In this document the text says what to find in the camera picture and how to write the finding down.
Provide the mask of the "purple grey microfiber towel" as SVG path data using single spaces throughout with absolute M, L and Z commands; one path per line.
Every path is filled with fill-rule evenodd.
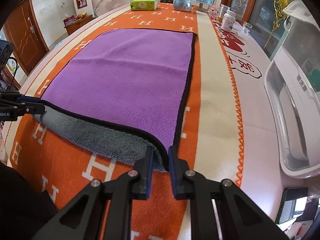
M 106 31 L 78 52 L 41 95 L 35 119 L 69 142 L 133 165 L 147 147 L 169 169 L 178 146 L 194 68 L 195 33 Z

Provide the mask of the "black smartphone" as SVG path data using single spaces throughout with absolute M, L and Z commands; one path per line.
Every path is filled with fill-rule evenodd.
M 284 189 L 275 223 L 283 224 L 301 216 L 305 210 L 307 187 L 287 187 Z

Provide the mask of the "brown wooden door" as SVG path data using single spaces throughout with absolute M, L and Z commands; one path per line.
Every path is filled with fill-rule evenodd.
M 3 25 L 5 38 L 15 50 L 14 57 L 26 75 L 49 52 L 40 31 L 31 0 L 20 0 Z

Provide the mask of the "white printed tablecloth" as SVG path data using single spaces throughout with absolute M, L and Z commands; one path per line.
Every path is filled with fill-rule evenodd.
M 275 219 L 286 187 L 303 182 L 279 163 L 276 127 L 264 88 L 269 58 L 244 33 L 240 50 L 221 41 L 207 14 L 197 13 L 201 61 L 201 106 L 194 168 L 206 178 L 240 181 L 241 189 Z

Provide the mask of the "brown wooden tv cabinet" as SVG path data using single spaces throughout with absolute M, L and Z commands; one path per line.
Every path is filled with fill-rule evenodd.
M 85 17 L 74 21 L 73 23 L 65 27 L 67 34 L 70 36 L 72 33 L 86 25 L 88 22 L 91 22 L 92 20 L 94 20 L 94 17 L 92 15 L 86 15 Z

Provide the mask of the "white countertop appliance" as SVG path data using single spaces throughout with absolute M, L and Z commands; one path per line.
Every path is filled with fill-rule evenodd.
M 282 171 L 319 175 L 319 29 L 294 20 L 265 75 Z

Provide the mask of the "green tissue box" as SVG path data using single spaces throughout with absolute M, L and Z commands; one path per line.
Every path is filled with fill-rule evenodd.
M 156 10 L 159 0 L 132 0 L 130 8 L 132 11 Z

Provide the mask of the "small clear glass cup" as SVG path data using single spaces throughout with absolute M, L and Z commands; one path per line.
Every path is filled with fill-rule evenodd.
M 244 22 L 243 24 L 242 24 L 242 32 L 244 33 L 244 34 L 249 34 L 249 32 L 252 30 L 252 28 L 253 28 L 253 25 L 251 25 L 250 23 L 248 23 L 248 22 Z

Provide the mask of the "white pill bottle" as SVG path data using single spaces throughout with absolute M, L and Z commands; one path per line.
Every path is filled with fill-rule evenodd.
M 230 10 L 227 10 L 222 19 L 221 29 L 227 32 L 231 32 L 235 22 L 235 16 L 236 16 L 236 13 Z

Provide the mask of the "pink pig figurine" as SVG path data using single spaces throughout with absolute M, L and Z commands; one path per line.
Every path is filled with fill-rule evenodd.
M 220 7 L 216 7 L 215 5 L 209 5 L 207 10 L 209 18 L 212 20 L 217 20 L 219 9 Z

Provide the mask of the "clear glass jar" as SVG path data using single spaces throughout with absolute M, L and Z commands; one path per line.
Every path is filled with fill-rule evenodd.
M 221 4 L 220 7 L 219 7 L 219 12 L 218 12 L 218 16 L 217 16 L 217 21 L 218 22 L 222 22 L 223 20 L 223 17 L 224 17 L 224 14 L 227 12 L 227 10 L 229 10 L 230 7 L 229 6 L 226 6 L 224 4 Z

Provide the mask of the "white cloth cover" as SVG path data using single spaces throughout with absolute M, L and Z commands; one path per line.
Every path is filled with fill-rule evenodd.
M 301 0 L 291 2 L 283 12 L 295 19 L 313 24 L 313 16 Z

